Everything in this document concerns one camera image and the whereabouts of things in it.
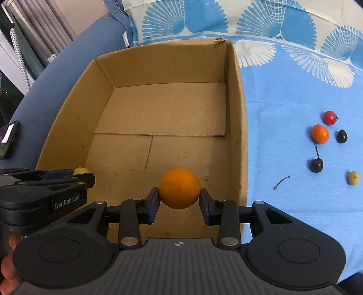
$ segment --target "orange ball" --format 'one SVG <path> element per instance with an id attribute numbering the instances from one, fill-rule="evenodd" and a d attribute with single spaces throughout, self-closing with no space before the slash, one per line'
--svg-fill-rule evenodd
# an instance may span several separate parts
<path id="1" fill-rule="evenodd" d="M 160 179 L 159 195 L 163 203 L 170 208 L 188 208 L 199 198 L 199 179 L 188 169 L 173 169 Z"/>
<path id="2" fill-rule="evenodd" d="M 315 125 L 311 130 L 311 136 L 318 144 L 324 144 L 329 139 L 329 131 L 322 125 Z"/>

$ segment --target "red berry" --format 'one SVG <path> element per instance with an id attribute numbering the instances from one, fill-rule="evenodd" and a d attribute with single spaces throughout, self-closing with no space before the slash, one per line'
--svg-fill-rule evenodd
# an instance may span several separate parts
<path id="1" fill-rule="evenodd" d="M 333 111 L 327 111 L 324 114 L 324 122 L 326 125 L 333 125 L 338 120 L 338 116 Z"/>

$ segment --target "crosshair logo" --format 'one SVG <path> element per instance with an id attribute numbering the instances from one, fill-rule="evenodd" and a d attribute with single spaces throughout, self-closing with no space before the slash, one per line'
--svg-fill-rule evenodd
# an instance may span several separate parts
<path id="1" fill-rule="evenodd" d="M 185 243 L 178 241 L 178 242 L 174 243 L 173 245 L 176 247 L 183 247 L 185 245 Z"/>

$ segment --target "stem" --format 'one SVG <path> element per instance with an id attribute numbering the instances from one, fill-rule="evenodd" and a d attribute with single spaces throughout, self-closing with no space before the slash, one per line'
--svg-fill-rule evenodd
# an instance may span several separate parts
<path id="1" fill-rule="evenodd" d="M 318 159 L 319 159 L 320 157 L 319 157 L 318 147 L 317 147 L 317 143 L 316 143 L 315 141 L 314 141 L 314 145 L 315 145 L 315 150 L 316 150 L 316 152 L 317 152 Z"/>
<path id="2" fill-rule="evenodd" d="M 281 181 L 280 181 L 277 185 L 275 185 L 275 186 L 273 187 L 273 189 L 274 189 L 274 190 L 277 190 L 278 185 L 279 185 L 281 182 L 283 182 L 285 179 L 288 179 L 288 178 L 290 178 L 290 176 L 286 176 L 285 178 L 281 179 Z"/>

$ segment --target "smartphone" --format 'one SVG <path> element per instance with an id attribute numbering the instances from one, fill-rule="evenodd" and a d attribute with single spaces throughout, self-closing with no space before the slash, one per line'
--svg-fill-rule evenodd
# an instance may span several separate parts
<path id="1" fill-rule="evenodd" d="M 0 158 L 5 157 L 20 129 L 20 122 L 14 121 L 0 128 Z"/>

